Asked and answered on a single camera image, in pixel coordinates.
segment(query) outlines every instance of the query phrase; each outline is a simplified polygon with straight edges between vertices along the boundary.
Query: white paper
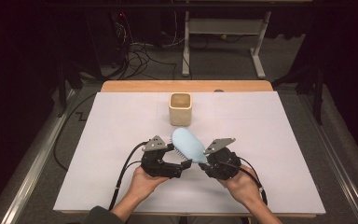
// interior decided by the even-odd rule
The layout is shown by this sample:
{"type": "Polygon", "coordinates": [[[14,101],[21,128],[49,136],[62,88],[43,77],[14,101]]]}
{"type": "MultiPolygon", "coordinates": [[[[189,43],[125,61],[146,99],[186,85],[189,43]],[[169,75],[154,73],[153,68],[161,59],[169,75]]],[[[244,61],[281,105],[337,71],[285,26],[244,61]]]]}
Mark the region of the white paper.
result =
{"type": "MultiPolygon", "coordinates": [[[[100,92],[89,114],[54,210],[89,211],[111,202],[124,161],[132,149],[159,135],[166,143],[177,128],[169,121],[169,92],[100,92]]],[[[296,142],[277,92],[192,92],[187,128],[206,147],[215,138],[234,137],[228,146],[256,169],[268,207],[282,214],[324,214],[324,206],[296,142]]],[[[139,161],[139,149],[131,161],[139,161]]],[[[179,163],[175,152],[165,161],[179,163]]],[[[133,170],[122,181],[125,194],[133,170]]],[[[135,212],[238,214],[245,208],[197,164],[158,186],[135,212]]]]}

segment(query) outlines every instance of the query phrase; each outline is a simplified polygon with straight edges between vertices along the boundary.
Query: hand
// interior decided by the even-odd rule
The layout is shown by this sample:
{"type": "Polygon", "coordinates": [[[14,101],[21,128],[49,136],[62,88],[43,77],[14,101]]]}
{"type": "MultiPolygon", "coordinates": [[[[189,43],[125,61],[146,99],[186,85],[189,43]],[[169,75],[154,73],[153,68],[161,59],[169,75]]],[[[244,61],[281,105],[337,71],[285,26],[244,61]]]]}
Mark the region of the hand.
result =
{"type": "MultiPolygon", "coordinates": [[[[255,171],[250,167],[241,165],[241,168],[255,177],[255,171]]],[[[257,184],[244,172],[239,171],[234,177],[228,180],[218,179],[218,181],[228,189],[231,196],[237,202],[243,205],[261,200],[257,184]]]]}
{"type": "Polygon", "coordinates": [[[142,167],[139,166],[133,172],[130,188],[126,195],[136,197],[137,199],[143,201],[159,184],[167,181],[168,179],[168,177],[150,176],[142,167]]]}
{"type": "MultiPolygon", "coordinates": [[[[241,165],[241,168],[255,177],[255,171],[250,167],[241,165]]],[[[243,204],[259,223],[280,224],[280,220],[269,210],[260,197],[257,184],[246,173],[239,171],[228,180],[218,181],[224,185],[231,196],[243,204]]]]}
{"type": "Polygon", "coordinates": [[[159,184],[168,179],[168,177],[150,176],[139,166],[133,172],[130,188],[126,195],[111,212],[126,222],[139,203],[146,199],[159,184]]]}

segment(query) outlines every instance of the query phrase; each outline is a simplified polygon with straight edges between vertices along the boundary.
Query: cable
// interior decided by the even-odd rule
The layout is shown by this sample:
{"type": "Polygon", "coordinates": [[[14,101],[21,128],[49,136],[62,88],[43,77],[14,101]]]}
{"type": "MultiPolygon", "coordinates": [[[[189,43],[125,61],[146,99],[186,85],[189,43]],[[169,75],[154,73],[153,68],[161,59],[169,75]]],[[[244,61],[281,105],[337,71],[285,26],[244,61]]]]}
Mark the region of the cable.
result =
{"type": "Polygon", "coordinates": [[[129,21],[127,21],[127,17],[126,17],[126,15],[124,14],[124,12],[122,12],[122,14],[123,14],[124,19],[126,20],[127,27],[128,27],[128,29],[129,29],[129,33],[130,33],[131,43],[133,44],[133,38],[132,38],[132,33],[131,33],[129,21]]]}
{"type": "Polygon", "coordinates": [[[126,171],[130,166],[132,166],[133,164],[138,163],[138,162],[141,162],[141,161],[133,161],[132,163],[128,164],[128,166],[126,167],[126,171]]]}
{"type": "Polygon", "coordinates": [[[260,183],[251,173],[249,173],[248,171],[246,171],[246,170],[244,170],[244,169],[242,169],[242,168],[240,168],[240,167],[238,167],[238,166],[236,166],[236,165],[227,163],[227,162],[219,161],[219,163],[220,163],[220,164],[224,164],[224,165],[226,165],[226,166],[233,167],[233,168],[235,168],[235,169],[237,169],[237,170],[240,170],[240,171],[246,173],[249,177],[251,177],[251,178],[253,179],[253,181],[257,184],[257,187],[258,187],[258,188],[262,188],[262,187],[263,187],[263,186],[261,186],[261,183],[260,183]]]}
{"type": "Polygon", "coordinates": [[[112,198],[112,202],[110,203],[109,205],[109,211],[113,209],[113,206],[115,206],[115,203],[116,203],[116,199],[117,199],[117,196],[118,196],[118,191],[120,190],[120,186],[121,186],[121,180],[123,179],[123,176],[128,168],[128,166],[130,165],[127,165],[133,155],[133,153],[136,151],[136,149],[138,149],[138,147],[141,147],[141,146],[144,146],[146,145],[147,142],[142,142],[140,144],[138,144],[133,150],[132,152],[130,153],[129,157],[127,158],[126,162],[124,162],[124,165],[123,165],[123,168],[121,169],[121,172],[120,172],[120,176],[118,177],[118,180],[117,180],[117,183],[116,183],[116,188],[115,188],[115,193],[113,194],[113,198],[112,198]]]}
{"type": "MultiPolygon", "coordinates": [[[[113,80],[113,77],[118,76],[120,74],[122,74],[123,72],[125,72],[128,69],[128,62],[127,60],[123,60],[123,62],[121,63],[120,67],[118,67],[115,71],[113,71],[111,74],[106,75],[103,77],[106,77],[106,80],[113,80]]],[[[82,74],[80,74],[80,78],[83,79],[84,81],[92,81],[92,82],[105,82],[105,80],[101,80],[100,78],[96,78],[96,77],[87,77],[84,76],[82,74]]]]}
{"type": "Polygon", "coordinates": [[[133,57],[133,58],[130,58],[129,59],[129,62],[132,62],[133,60],[139,60],[140,64],[137,64],[137,65],[131,65],[130,68],[134,70],[134,72],[132,72],[132,74],[130,75],[127,75],[127,76],[123,76],[121,77],[120,79],[129,79],[131,77],[135,77],[135,76],[138,76],[140,74],[146,76],[146,77],[151,77],[153,79],[158,79],[156,77],[152,77],[150,75],[147,75],[144,73],[144,71],[146,70],[147,66],[148,66],[148,63],[151,61],[151,62],[154,62],[154,63],[161,63],[161,64],[167,64],[167,65],[173,65],[173,70],[172,70],[172,79],[174,79],[174,73],[175,73],[175,70],[176,70],[176,63],[164,63],[164,62],[160,62],[160,61],[157,61],[155,59],[153,59],[148,53],[147,53],[147,49],[146,49],[146,43],[134,43],[134,44],[131,44],[132,46],[140,46],[141,49],[137,49],[137,50],[133,50],[131,53],[136,55],[136,57],[133,57]]]}
{"type": "Polygon", "coordinates": [[[190,64],[188,64],[185,56],[182,56],[183,60],[185,61],[185,63],[187,64],[188,67],[188,74],[190,75],[190,80],[193,80],[193,73],[191,72],[191,68],[190,68],[190,64]]]}
{"type": "Polygon", "coordinates": [[[172,47],[172,46],[177,46],[179,45],[180,43],[182,43],[185,39],[182,38],[181,40],[179,40],[178,42],[176,43],[172,43],[172,44],[169,44],[169,45],[163,45],[162,47],[172,47]]]}
{"type": "Polygon", "coordinates": [[[54,156],[54,160],[57,162],[57,164],[65,171],[65,172],[68,172],[68,168],[66,168],[64,165],[62,165],[62,163],[58,160],[58,157],[57,157],[57,143],[59,142],[60,140],[60,137],[61,137],[61,134],[62,134],[62,130],[64,129],[66,123],[68,122],[69,118],[72,117],[72,115],[76,112],[76,110],[81,106],[83,105],[88,99],[90,99],[91,97],[93,97],[94,95],[96,95],[97,92],[93,93],[92,95],[88,96],[86,99],[84,99],[82,102],[80,102],[75,108],[74,110],[68,115],[68,117],[66,117],[66,120],[65,122],[63,123],[61,129],[60,129],[60,132],[58,133],[57,135],[57,138],[55,140],[55,143],[54,143],[54,146],[53,146],[53,156],[54,156]]]}
{"type": "Polygon", "coordinates": [[[255,172],[255,177],[257,178],[258,182],[260,182],[260,180],[258,179],[257,172],[255,171],[255,168],[252,166],[252,164],[249,163],[248,161],[246,161],[245,159],[241,158],[241,157],[239,157],[239,159],[244,161],[244,162],[246,162],[252,168],[252,170],[255,172]]]}

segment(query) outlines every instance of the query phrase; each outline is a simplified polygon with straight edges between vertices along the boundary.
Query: sleeve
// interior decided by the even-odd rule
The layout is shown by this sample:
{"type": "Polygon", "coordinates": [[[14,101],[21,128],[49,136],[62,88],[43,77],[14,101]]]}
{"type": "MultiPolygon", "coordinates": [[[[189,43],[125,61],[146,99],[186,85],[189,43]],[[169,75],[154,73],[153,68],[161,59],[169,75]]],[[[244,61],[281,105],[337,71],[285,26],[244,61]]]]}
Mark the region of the sleeve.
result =
{"type": "Polygon", "coordinates": [[[101,206],[95,206],[89,211],[83,224],[124,224],[124,222],[101,206]]]}

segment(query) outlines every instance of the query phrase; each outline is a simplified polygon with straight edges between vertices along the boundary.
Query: black wire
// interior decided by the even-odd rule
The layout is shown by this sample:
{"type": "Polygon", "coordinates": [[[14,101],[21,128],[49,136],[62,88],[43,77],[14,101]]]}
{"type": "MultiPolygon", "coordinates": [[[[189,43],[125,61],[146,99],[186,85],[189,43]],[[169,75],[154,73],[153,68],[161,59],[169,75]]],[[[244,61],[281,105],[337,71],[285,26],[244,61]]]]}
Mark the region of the black wire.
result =
{"type": "Polygon", "coordinates": [[[240,170],[240,171],[246,173],[249,177],[251,177],[251,178],[253,179],[253,181],[257,184],[257,187],[258,187],[258,188],[261,188],[261,187],[262,187],[260,181],[258,181],[258,180],[257,180],[251,173],[249,173],[248,171],[246,171],[246,170],[240,168],[239,166],[236,166],[236,165],[233,165],[233,164],[230,164],[230,163],[227,163],[227,162],[219,161],[219,163],[220,163],[220,164],[224,164],[224,165],[226,165],[226,166],[233,167],[233,168],[235,168],[235,169],[237,169],[237,170],[240,170]]]}
{"type": "Polygon", "coordinates": [[[83,105],[88,99],[90,99],[91,97],[95,96],[97,94],[97,92],[93,93],[92,95],[88,96],[86,99],[84,99],[82,102],[80,102],[76,107],[75,109],[68,115],[68,117],[66,117],[66,120],[65,122],[63,123],[61,129],[60,129],[60,132],[58,133],[57,135],[57,138],[55,140],[55,143],[54,143],[54,146],[53,146],[53,156],[54,156],[54,160],[57,162],[57,164],[66,172],[68,172],[68,168],[66,168],[64,165],[62,165],[62,163],[58,160],[58,157],[57,157],[57,143],[59,142],[60,140],[60,137],[61,137],[61,134],[62,134],[62,130],[64,129],[66,123],[68,122],[69,118],[72,117],[72,115],[76,112],[76,110],[81,106],[83,105]]]}
{"type": "Polygon", "coordinates": [[[130,67],[130,60],[126,59],[126,70],[124,70],[123,72],[121,72],[120,76],[117,78],[117,80],[121,80],[123,79],[124,75],[126,74],[128,68],[130,67]]]}
{"type": "Polygon", "coordinates": [[[147,75],[147,74],[144,73],[144,71],[146,70],[146,68],[147,68],[147,66],[148,66],[148,64],[149,64],[150,61],[151,61],[151,62],[154,62],[154,63],[161,63],[161,64],[173,65],[172,79],[174,79],[174,73],[175,73],[176,66],[177,66],[176,63],[164,63],[164,62],[160,62],[160,61],[158,61],[158,60],[153,59],[153,58],[147,53],[147,49],[146,49],[145,43],[144,43],[143,45],[141,45],[141,44],[134,44],[134,45],[140,46],[140,47],[142,47],[142,48],[141,48],[141,49],[134,50],[134,51],[132,52],[132,53],[135,54],[137,57],[131,58],[131,59],[130,59],[130,62],[133,61],[133,60],[138,59],[138,60],[140,61],[140,64],[137,65],[137,68],[136,68],[136,69],[134,68],[134,66],[130,66],[130,68],[134,69],[135,71],[134,71],[132,74],[130,74],[130,75],[126,76],[126,77],[123,77],[122,79],[129,79],[129,78],[131,78],[131,77],[135,77],[135,76],[138,76],[138,75],[141,75],[141,74],[142,74],[142,75],[144,75],[144,76],[146,76],[146,77],[151,77],[151,78],[153,78],[153,79],[159,80],[159,78],[152,77],[152,76],[147,75]]]}
{"type": "Polygon", "coordinates": [[[190,80],[193,80],[193,73],[191,72],[191,68],[190,68],[190,64],[188,64],[185,56],[182,57],[183,60],[185,61],[185,63],[187,64],[187,67],[188,67],[188,74],[190,75],[190,80]]]}
{"type": "Polygon", "coordinates": [[[239,157],[239,158],[240,158],[240,160],[246,162],[252,168],[252,170],[255,172],[255,177],[257,178],[258,182],[260,182],[260,179],[258,178],[257,172],[255,171],[255,168],[252,166],[252,164],[250,162],[246,161],[245,159],[241,158],[241,157],[239,157]]]}
{"type": "Polygon", "coordinates": [[[111,77],[115,77],[117,75],[120,75],[121,73],[125,72],[128,68],[129,64],[127,62],[127,59],[124,59],[123,62],[121,63],[120,67],[112,72],[111,74],[107,75],[106,77],[111,79],[111,77]]]}
{"type": "Polygon", "coordinates": [[[138,162],[141,162],[141,161],[133,161],[132,163],[128,164],[126,167],[126,171],[130,166],[132,166],[133,164],[138,163],[138,162]]]}
{"type": "Polygon", "coordinates": [[[117,199],[117,196],[118,196],[118,191],[120,190],[120,185],[121,185],[121,180],[123,179],[123,176],[128,168],[128,163],[133,155],[133,153],[136,151],[136,149],[138,149],[138,147],[140,146],[144,146],[146,145],[147,142],[142,142],[140,144],[138,144],[133,150],[132,152],[130,153],[129,157],[127,158],[127,160],[124,162],[124,165],[123,165],[123,168],[121,169],[121,172],[120,172],[120,176],[118,177],[118,180],[117,180],[117,183],[116,183],[116,188],[115,188],[115,192],[113,194],[113,198],[112,198],[112,202],[110,203],[109,205],[109,211],[113,209],[113,206],[115,206],[115,203],[116,203],[116,199],[117,199]]]}

